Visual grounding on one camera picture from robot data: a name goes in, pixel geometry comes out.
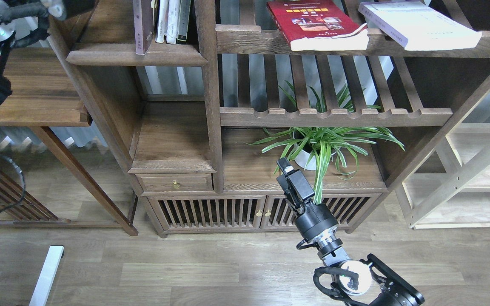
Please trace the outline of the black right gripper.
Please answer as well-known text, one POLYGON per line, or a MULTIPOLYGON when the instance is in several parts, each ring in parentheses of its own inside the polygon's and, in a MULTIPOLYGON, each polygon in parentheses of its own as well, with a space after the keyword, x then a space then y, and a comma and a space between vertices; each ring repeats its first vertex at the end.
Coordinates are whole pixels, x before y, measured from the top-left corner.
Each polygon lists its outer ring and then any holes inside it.
POLYGON ((294 224, 303 238, 298 244, 338 244, 335 236, 338 221, 326 205, 314 203, 315 192, 301 170, 294 169, 285 157, 278 159, 276 163, 282 172, 277 182, 288 205, 297 216, 294 224))

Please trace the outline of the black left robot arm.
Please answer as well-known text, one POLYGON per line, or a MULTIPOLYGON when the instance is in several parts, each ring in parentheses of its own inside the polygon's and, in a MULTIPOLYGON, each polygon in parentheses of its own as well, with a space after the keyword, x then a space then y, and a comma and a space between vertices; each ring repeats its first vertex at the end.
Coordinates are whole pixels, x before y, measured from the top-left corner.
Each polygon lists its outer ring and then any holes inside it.
POLYGON ((49 18, 65 21, 93 10, 93 0, 0 0, 0 105, 12 94, 3 73, 11 50, 31 46, 49 37, 49 18), (37 18, 37 27, 17 38, 15 23, 25 17, 37 18))

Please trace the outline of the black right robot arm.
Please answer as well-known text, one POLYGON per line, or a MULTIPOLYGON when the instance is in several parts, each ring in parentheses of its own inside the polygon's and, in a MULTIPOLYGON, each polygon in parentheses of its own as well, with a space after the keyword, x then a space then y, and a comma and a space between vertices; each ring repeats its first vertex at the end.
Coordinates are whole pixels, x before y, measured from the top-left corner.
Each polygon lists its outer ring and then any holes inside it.
POLYGON ((288 159, 278 159, 282 174, 277 181, 292 211, 296 214, 295 225, 302 235, 297 249, 315 247, 324 265, 315 269, 313 282, 321 293, 347 306, 360 306, 352 299, 363 295, 376 282, 379 296, 370 302, 372 306, 418 306, 424 296, 406 282, 377 256, 369 254, 366 260, 352 260, 335 236, 338 221, 325 204, 314 202, 315 192, 299 169, 294 169, 288 159))

